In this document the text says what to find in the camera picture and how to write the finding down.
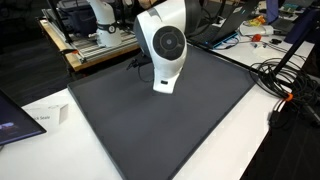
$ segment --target black mat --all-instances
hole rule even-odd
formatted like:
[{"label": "black mat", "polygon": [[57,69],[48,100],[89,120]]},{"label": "black mat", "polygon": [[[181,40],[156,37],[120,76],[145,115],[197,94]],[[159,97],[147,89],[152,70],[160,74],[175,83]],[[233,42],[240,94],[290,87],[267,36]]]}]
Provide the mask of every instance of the black mat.
[{"label": "black mat", "polygon": [[124,179],[173,178],[254,84],[247,70],[193,47],[172,95],[154,92],[128,63],[69,85]]}]

